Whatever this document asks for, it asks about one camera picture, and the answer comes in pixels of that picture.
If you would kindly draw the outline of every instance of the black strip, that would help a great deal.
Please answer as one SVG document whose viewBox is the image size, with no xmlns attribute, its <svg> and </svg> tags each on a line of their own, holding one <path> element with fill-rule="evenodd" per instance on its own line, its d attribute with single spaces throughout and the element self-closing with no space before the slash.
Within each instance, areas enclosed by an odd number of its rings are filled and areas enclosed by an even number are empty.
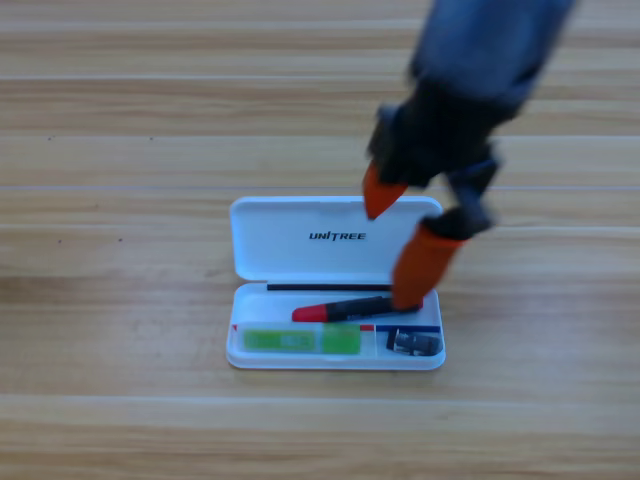
<svg viewBox="0 0 640 480">
<path fill-rule="evenodd" d="M 331 284 L 331 283 L 275 283 L 267 284 L 267 290 L 321 291 L 321 292 L 389 292 L 391 285 Z"/>
</svg>

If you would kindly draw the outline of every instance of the wooden plank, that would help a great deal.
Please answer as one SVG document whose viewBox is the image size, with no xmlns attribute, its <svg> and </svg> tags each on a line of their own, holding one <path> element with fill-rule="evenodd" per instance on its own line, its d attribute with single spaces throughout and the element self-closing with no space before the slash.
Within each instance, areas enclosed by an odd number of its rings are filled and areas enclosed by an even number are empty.
<svg viewBox="0 0 640 480">
<path fill-rule="evenodd" d="M 478 237 L 439 288 L 447 363 L 417 381 L 230 368 L 224 223 L 3 228 L 0 393 L 640 400 L 638 228 Z"/>
<path fill-rule="evenodd" d="M 419 31 L 412 25 L 376 24 L 309 28 L 293 23 L 285 29 L 270 23 L 88 25 L 0 28 L 2 77 L 315 75 L 367 81 L 372 75 L 384 75 L 394 80 L 404 76 Z M 560 44 L 543 86 L 572 91 L 588 86 L 596 97 L 608 98 L 618 86 L 635 85 L 637 42 L 608 45 L 606 38 L 578 40 L 576 35 L 570 30 Z M 620 32 L 610 38 L 619 41 Z"/>
<path fill-rule="evenodd" d="M 361 194 L 355 188 L 0 190 L 0 226 L 224 230 L 229 208 L 240 197 Z M 448 192 L 435 187 L 425 195 L 445 208 L 454 204 Z M 485 199 L 500 227 L 640 227 L 637 192 L 496 189 Z"/>
<path fill-rule="evenodd" d="M 0 461 L 7 478 L 46 474 L 52 480 L 319 480 L 353 472 L 367 480 L 423 478 L 425 472 L 486 480 L 633 480 L 640 437 L 628 419 L 638 413 L 587 400 L 2 396 Z"/>
<path fill-rule="evenodd" d="M 0 137 L 3 186 L 359 188 L 369 132 L 333 137 Z M 640 137 L 500 137 L 500 187 L 635 188 Z"/>
<path fill-rule="evenodd" d="M 546 87 L 554 92 L 553 87 Z M 538 92 L 505 134 L 633 135 L 635 87 Z M 381 101 L 406 96 L 401 79 L 4 79 L 0 129 L 41 135 L 362 135 Z"/>
<path fill-rule="evenodd" d="M 140 26 L 183 22 L 358 22 L 422 21 L 431 0 L 408 0 L 391 5 L 384 0 L 112 0 L 109 6 L 99 0 L 29 0 L 0 5 L 0 25 L 4 29 L 32 27 L 69 28 L 74 24 L 139 23 Z M 640 15 L 635 0 L 582 0 L 572 28 L 591 29 L 610 35 L 634 31 Z"/>
</svg>

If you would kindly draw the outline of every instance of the red pen cap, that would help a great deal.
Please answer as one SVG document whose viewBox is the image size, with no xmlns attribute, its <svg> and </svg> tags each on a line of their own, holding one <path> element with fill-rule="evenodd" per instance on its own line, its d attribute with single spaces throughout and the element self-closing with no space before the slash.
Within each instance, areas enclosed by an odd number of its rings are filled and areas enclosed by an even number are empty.
<svg viewBox="0 0 640 480">
<path fill-rule="evenodd" d="M 313 305 L 311 307 L 296 308 L 292 313 L 294 322 L 327 322 L 327 307 L 324 305 Z"/>
</svg>

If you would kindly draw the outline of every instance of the table surface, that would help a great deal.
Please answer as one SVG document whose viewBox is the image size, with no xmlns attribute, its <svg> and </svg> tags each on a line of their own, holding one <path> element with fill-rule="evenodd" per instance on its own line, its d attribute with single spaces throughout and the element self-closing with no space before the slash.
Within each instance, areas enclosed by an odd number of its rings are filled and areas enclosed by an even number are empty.
<svg viewBox="0 0 640 480">
<path fill-rule="evenodd" d="M 230 204 L 360 193 L 427 5 L 0 3 L 1 478 L 640 478 L 636 0 L 499 132 L 441 369 L 226 361 Z"/>
</svg>

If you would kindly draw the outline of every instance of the unitree logo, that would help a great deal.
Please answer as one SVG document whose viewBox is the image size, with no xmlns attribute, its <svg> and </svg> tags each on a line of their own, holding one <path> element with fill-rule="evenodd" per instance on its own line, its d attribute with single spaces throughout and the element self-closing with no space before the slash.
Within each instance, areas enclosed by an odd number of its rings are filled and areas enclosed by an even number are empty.
<svg viewBox="0 0 640 480">
<path fill-rule="evenodd" d="M 364 240 L 367 238 L 366 233 L 334 233 L 334 232 L 326 232 L 326 233 L 310 233 L 310 240 L 331 240 L 335 242 L 336 240 Z"/>
</svg>

